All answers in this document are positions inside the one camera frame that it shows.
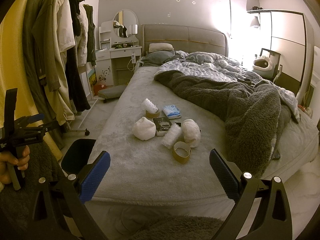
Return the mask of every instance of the white drawer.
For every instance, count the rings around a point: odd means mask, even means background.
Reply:
[[[97,61],[110,59],[110,51],[96,52]]]
[[[141,48],[136,49],[115,49],[110,51],[111,58],[118,58],[118,57],[131,57],[132,53],[135,53],[136,56],[141,55]]]

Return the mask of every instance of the gray mattress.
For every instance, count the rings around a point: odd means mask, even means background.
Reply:
[[[216,148],[225,155],[224,123],[214,114],[176,96],[153,80],[157,67],[137,70],[122,94],[88,163],[102,150],[111,155],[111,166],[86,206],[110,239],[134,232],[148,219],[164,214],[226,218],[233,202],[226,195],[209,164]],[[149,98],[158,108],[176,104],[181,122],[191,118],[201,129],[201,144],[192,150],[189,162],[181,165],[162,137],[140,141],[131,132],[144,115],[140,104]],[[277,175],[286,181],[318,151],[318,130],[303,112],[299,125],[290,121],[279,142],[281,158],[272,161],[264,179]]]

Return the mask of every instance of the white plastic bag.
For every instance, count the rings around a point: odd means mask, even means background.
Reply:
[[[156,125],[147,118],[142,117],[133,125],[132,133],[142,141],[149,140],[156,135]]]
[[[141,105],[143,109],[148,111],[150,114],[158,112],[158,108],[148,98],[146,98]]]

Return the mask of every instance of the patterned duvet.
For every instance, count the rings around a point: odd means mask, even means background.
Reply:
[[[250,78],[251,81],[255,83],[255,86],[261,83],[271,84],[278,90],[281,102],[290,108],[295,121],[300,121],[298,101],[294,93],[276,86],[255,72],[244,70],[239,66],[237,60],[208,52],[194,52],[189,54],[179,50],[175,53],[179,55],[179,58],[161,65],[155,73],[155,76],[164,71],[179,70],[185,75],[208,77],[215,81],[237,82],[238,78]]]

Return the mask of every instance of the sliding wardrobe door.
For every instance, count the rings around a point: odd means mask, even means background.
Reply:
[[[305,46],[272,37],[271,50],[281,54],[280,64],[283,66],[282,74],[276,85],[286,88],[297,95],[302,78]]]
[[[306,45],[302,14],[289,12],[271,12],[272,37]]]

